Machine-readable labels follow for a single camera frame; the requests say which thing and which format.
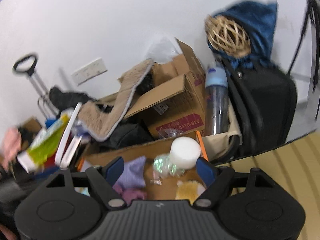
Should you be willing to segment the pink satin bow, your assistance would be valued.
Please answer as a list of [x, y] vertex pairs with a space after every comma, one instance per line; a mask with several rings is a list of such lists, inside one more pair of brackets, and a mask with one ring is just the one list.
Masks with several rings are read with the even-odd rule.
[[127, 205], [130, 205], [133, 200], [145, 200], [147, 193], [139, 189], [123, 189], [120, 185], [116, 184], [113, 189], [123, 198]]

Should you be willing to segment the white foam cylinder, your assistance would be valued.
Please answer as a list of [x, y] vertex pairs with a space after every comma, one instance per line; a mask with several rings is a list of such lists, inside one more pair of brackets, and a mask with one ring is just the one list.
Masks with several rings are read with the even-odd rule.
[[201, 155], [199, 143], [190, 137], [175, 139], [170, 148], [169, 160], [178, 168], [189, 170], [196, 165]]

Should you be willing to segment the red orange cardboard box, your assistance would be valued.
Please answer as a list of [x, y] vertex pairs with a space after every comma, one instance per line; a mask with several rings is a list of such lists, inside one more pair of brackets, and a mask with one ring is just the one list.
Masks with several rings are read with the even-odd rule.
[[80, 170], [123, 158], [124, 170], [113, 189], [127, 204], [183, 199], [193, 203], [206, 189], [195, 168], [197, 159], [207, 156], [198, 131], [104, 153], [95, 149], [90, 145], [85, 151]]

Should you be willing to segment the yellow plush toy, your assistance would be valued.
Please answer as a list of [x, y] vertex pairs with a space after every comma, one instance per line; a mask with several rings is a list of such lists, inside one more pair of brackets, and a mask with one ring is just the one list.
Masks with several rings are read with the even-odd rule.
[[177, 182], [175, 200], [188, 200], [191, 205], [204, 193], [206, 188], [196, 180]]

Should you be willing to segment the purple knitted cloth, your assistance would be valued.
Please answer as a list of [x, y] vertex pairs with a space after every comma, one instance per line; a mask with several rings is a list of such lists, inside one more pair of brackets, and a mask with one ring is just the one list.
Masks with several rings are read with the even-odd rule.
[[146, 156], [128, 161], [124, 164], [124, 170], [119, 179], [116, 181], [115, 186], [126, 189], [140, 189], [145, 187], [144, 180], [144, 166]]

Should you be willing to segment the white red board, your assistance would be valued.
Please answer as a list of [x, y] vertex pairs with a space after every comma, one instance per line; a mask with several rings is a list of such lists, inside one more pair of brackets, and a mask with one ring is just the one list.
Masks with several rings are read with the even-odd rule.
[[66, 126], [66, 129], [62, 135], [62, 138], [60, 140], [59, 146], [57, 148], [56, 156], [55, 156], [55, 165], [56, 166], [60, 166], [60, 164], [61, 164], [61, 160], [62, 160], [63, 153], [64, 153], [64, 150], [65, 150], [68, 138], [69, 138], [69, 134], [71, 132], [71, 129], [72, 129], [73, 124], [76, 120], [76, 117], [80, 111], [81, 106], [82, 106], [82, 103], [78, 102], [71, 117], [70, 117], [70, 120]]

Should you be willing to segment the small candy wrapper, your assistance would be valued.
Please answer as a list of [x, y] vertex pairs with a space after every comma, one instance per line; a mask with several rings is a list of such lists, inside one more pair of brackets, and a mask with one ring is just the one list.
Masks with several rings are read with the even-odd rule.
[[152, 185], [162, 185], [162, 181], [160, 179], [152, 179], [152, 180], [150, 180], [150, 184], [152, 184]]

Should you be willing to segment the beige fuzzy mat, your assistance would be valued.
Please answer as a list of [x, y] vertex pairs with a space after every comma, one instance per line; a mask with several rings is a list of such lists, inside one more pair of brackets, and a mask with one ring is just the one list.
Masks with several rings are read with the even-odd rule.
[[93, 101], [81, 106], [78, 119], [96, 141], [105, 141], [114, 132], [130, 108], [137, 87], [152, 66], [153, 60], [147, 59], [121, 75], [120, 90], [110, 113], [104, 113]]

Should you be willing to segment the blue lid water bottle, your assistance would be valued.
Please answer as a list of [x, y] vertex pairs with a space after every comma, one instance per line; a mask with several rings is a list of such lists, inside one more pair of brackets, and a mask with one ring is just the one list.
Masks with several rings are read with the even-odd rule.
[[206, 70], [204, 135], [216, 135], [228, 131], [228, 82], [224, 66], [211, 62]]

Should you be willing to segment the yellow green snack bag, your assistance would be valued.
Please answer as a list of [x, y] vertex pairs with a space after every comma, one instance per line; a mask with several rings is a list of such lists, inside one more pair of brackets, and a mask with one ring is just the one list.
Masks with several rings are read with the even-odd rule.
[[52, 126], [37, 135], [35, 142], [26, 151], [17, 156], [18, 162], [27, 173], [37, 170], [55, 154], [69, 120], [68, 114], [61, 115]]

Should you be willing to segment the left cardboard box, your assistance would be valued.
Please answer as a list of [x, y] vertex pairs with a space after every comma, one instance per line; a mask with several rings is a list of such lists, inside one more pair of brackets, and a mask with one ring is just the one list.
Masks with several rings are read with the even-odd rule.
[[42, 125], [38, 119], [33, 116], [18, 126], [18, 131], [20, 132], [22, 140], [35, 137], [41, 129]]

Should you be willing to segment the black cloth bundle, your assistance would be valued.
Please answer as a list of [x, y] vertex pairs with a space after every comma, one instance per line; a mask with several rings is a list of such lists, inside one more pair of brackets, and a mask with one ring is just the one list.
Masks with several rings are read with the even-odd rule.
[[59, 111], [75, 108], [79, 102], [84, 104], [88, 101], [96, 101], [96, 99], [88, 96], [86, 93], [63, 92], [56, 86], [49, 90], [49, 99]]

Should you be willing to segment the black bag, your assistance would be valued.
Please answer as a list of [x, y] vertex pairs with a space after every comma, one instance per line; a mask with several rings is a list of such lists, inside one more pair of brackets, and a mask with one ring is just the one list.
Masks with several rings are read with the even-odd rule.
[[222, 62], [242, 142], [233, 150], [235, 158], [263, 153], [283, 144], [297, 105], [294, 81], [275, 65], [253, 61], [251, 68]]

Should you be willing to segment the woven rattan ball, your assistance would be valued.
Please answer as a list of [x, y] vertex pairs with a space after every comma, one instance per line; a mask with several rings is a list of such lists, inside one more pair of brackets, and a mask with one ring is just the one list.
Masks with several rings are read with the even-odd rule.
[[248, 34], [232, 18], [208, 15], [204, 29], [209, 44], [215, 50], [234, 58], [242, 58], [251, 53], [251, 41]]

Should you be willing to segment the blue velvet cushion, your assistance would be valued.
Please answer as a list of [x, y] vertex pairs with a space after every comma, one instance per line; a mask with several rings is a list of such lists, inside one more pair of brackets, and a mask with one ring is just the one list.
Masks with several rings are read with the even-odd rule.
[[226, 10], [210, 15], [232, 18], [241, 25], [251, 41], [251, 53], [242, 58], [234, 58], [215, 50], [207, 39], [208, 47], [215, 55], [228, 60], [233, 69], [252, 69], [255, 62], [265, 68], [275, 67], [276, 65], [271, 60], [271, 53], [277, 12], [277, 1], [262, 3], [254, 0], [244, 0], [231, 5]]

